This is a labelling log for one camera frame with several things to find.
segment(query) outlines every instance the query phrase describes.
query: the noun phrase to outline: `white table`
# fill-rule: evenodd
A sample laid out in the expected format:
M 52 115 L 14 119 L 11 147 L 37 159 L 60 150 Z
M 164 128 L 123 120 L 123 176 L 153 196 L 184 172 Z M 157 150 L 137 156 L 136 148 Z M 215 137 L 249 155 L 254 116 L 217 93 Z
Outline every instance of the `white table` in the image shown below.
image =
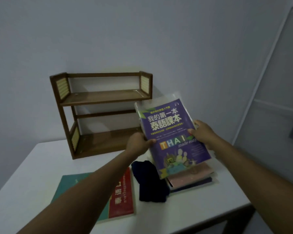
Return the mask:
M 0 233 L 16 233 L 50 204 L 63 175 L 93 172 L 119 153 L 72 160 L 66 140 L 37 144 L 0 190 Z M 138 161 L 146 159 L 144 154 Z M 99 223 L 91 233 L 172 233 L 250 205 L 229 171 L 216 159 L 209 164 L 218 182 L 172 195 L 166 203 L 139 201 L 134 179 L 136 215 Z

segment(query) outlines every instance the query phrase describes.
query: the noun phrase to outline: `purple book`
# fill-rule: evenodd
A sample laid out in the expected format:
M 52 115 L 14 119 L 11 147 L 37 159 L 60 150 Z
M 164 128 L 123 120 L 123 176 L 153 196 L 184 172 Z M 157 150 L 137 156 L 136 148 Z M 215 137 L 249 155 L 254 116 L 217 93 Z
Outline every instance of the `purple book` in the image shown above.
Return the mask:
M 157 139 L 150 151 L 160 179 L 211 158 L 205 145 L 188 133 L 194 125 L 180 99 L 138 113 L 147 139 Z

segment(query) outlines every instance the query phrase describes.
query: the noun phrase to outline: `desktop bookshelf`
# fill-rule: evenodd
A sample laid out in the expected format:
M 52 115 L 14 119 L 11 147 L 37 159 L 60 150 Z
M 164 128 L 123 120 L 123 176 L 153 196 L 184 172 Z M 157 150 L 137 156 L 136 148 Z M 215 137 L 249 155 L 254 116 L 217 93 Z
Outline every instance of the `desktop bookshelf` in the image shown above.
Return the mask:
M 131 90 L 111 90 L 97 92 L 79 92 L 71 91 L 69 78 L 86 77 L 126 77 L 138 76 L 139 88 Z M 123 150 L 129 137 L 135 132 L 141 132 L 140 127 L 127 128 L 122 130 L 113 130 L 101 133 L 80 134 L 78 120 L 89 117 L 101 117 L 117 114 L 134 113 L 135 110 L 122 110 L 101 112 L 92 114 L 77 115 L 75 106 L 87 104 L 105 104 L 126 101 L 141 101 L 152 99 L 152 79 L 153 75 L 139 71 L 129 73 L 83 73 L 69 74 L 60 73 L 50 76 L 52 89 L 54 92 L 56 104 L 59 110 L 65 136 L 68 142 L 70 153 L 73 159 L 88 157 L 103 153 Z M 68 127 L 63 107 L 71 107 L 74 123 L 71 128 Z

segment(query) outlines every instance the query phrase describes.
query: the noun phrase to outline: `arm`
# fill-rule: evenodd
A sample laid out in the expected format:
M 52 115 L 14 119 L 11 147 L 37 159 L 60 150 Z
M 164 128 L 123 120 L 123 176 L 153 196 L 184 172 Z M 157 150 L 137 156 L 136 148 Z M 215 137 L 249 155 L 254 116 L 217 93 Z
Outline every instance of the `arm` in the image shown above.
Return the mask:
M 205 123 L 189 133 L 214 150 L 274 233 L 293 233 L 293 184 L 247 158 Z
M 133 134 L 124 152 L 68 189 L 18 234 L 89 233 L 127 167 L 155 142 L 145 141 L 142 133 Z

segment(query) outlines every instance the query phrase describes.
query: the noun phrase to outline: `white metal bar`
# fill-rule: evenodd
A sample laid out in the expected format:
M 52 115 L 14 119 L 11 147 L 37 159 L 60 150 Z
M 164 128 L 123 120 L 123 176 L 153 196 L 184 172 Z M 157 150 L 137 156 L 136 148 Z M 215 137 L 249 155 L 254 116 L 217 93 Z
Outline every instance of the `white metal bar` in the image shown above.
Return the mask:
M 285 107 L 285 106 L 282 106 L 282 105 L 266 102 L 266 101 L 263 101 L 263 100 L 254 99 L 254 102 L 257 102 L 257 103 L 260 103 L 260 104 L 265 104 L 265 105 L 271 106 L 273 108 L 279 108 L 279 109 L 282 109 L 282 110 L 293 112 L 293 108 L 289 108 L 289 107 Z
M 273 54 L 273 52 L 274 52 L 274 50 L 275 50 L 275 47 L 276 47 L 277 42 L 278 42 L 278 40 L 279 40 L 279 38 L 280 38 L 280 35 L 281 35 L 281 32 L 282 32 L 282 30 L 283 30 L 283 27 L 284 27 L 284 25 L 285 25 L 285 23 L 286 23 L 286 20 L 287 20 L 289 14 L 290 14 L 290 12 L 291 12 L 291 9 L 292 9 L 292 7 L 290 7 L 290 8 L 288 9 L 288 11 L 286 12 L 286 15 L 285 15 L 285 17 L 283 18 L 282 23 L 281 23 L 281 25 L 280 25 L 280 27 L 279 27 L 279 29 L 278 29 L 278 32 L 277 32 L 276 38 L 275 38 L 275 40 L 274 40 L 274 42 L 273 42 L 273 44 L 272 44 L 272 47 L 271 47 L 271 49 L 270 49 L 270 52 L 269 52 L 269 54 L 268 54 L 268 56 L 267 56 L 267 58 L 266 58 L 266 61 L 265 61 L 264 67 L 263 67 L 263 69 L 262 69 L 262 71 L 261 71 L 261 74 L 260 74 L 260 76 L 259 76 L 259 78 L 258 78 L 258 80 L 257 80 L 257 82 L 256 82 L 256 85 L 255 85 L 255 87 L 254 87 L 254 89 L 253 89 L 252 95 L 251 95 L 250 100 L 249 100 L 249 102 L 248 102 L 248 104 L 247 104 L 247 106 L 246 106 L 246 110 L 244 111 L 244 114 L 243 114 L 242 120 L 241 120 L 241 122 L 240 122 L 240 124 L 239 124 L 239 127 L 238 127 L 238 130 L 237 130 L 237 132 L 236 132 L 236 135 L 234 136 L 233 141 L 232 141 L 232 143 L 231 143 L 232 145 L 234 145 L 234 143 L 236 142 L 236 140 L 237 140 L 237 138 L 238 138 L 238 135 L 239 135 L 239 133 L 240 133 L 240 130 L 241 130 L 241 128 L 242 128 L 242 125 L 243 125 L 243 123 L 244 123 L 244 120 L 245 120 L 245 118 L 246 118 L 246 115 L 247 115 L 247 113 L 248 113 L 248 111 L 249 111 L 249 109 L 250 109 L 250 107 L 251 107 L 251 104 L 252 104 L 252 102 L 253 102 L 253 99 L 254 99 L 254 97 L 255 97 L 255 94 L 256 94 L 256 92 L 257 92 L 257 90 L 258 90 L 259 84 L 261 83 L 262 78 L 263 78 L 263 76 L 264 76 L 264 74 L 265 74 L 265 71 L 266 71 L 266 69 L 267 69 L 267 67 L 268 67 L 269 61 L 270 61 L 271 56 L 272 56 L 272 54 Z

